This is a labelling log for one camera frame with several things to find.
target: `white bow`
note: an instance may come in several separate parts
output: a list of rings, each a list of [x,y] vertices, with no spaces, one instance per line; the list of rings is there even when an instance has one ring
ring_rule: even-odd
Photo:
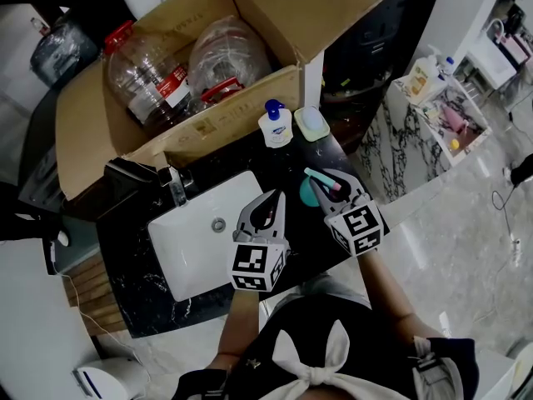
[[[389,388],[358,377],[337,373],[346,362],[350,351],[350,338],[340,320],[333,323],[326,345],[324,367],[309,367],[300,362],[298,351],[287,332],[281,330],[277,336],[272,361],[298,379],[269,392],[261,400],[295,400],[310,386],[332,385],[343,389],[355,399],[394,399],[406,400],[406,397]]]

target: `toothbrush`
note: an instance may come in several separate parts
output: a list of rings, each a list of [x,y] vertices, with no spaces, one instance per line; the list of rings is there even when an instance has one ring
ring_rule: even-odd
[[[333,191],[340,191],[341,190],[341,184],[338,182],[335,182],[335,180],[331,179],[330,177],[327,177],[326,175],[317,172],[316,170],[310,169],[306,167],[304,169],[304,173],[311,178],[318,179],[321,183],[326,185],[327,187],[331,188]]]

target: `soap dish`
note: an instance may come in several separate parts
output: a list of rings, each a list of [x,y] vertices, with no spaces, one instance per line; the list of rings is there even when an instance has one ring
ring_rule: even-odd
[[[326,137],[330,133],[330,127],[326,119],[316,107],[297,109],[294,112],[294,119],[304,138],[310,143]]]

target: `black and white marker cube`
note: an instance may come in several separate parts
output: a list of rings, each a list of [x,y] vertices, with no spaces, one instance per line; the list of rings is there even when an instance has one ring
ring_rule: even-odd
[[[285,265],[284,244],[234,242],[227,272],[235,289],[270,292]]]
[[[354,257],[376,248],[383,238],[383,222],[373,200],[327,219],[326,224],[333,238]]]

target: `marble floor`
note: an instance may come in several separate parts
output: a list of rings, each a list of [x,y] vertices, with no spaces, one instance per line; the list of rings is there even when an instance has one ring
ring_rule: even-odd
[[[491,196],[496,190],[507,197],[511,188],[501,169],[533,153],[531,97],[514,108],[516,125],[496,98],[482,111],[491,137],[457,167],[380,206],[391,228],[380,252],[423,320],[453,337],[474,338],[477,348],[505,354],[518,338],[533,338],[533,182],[517,188],[507,203],[511,231],[521,240],[518,261],[504,214]],[[355,259],[331,274],[365,292]],[[271,309],[282,296],[266,306]],[[180,375],[212,360],[223,324],[218,318],[154,337],[115,336],[134,348],[152,377],[147,398],[159,400],[172,397]],[[112,353],[130,353],[109,336],[100,338]]]

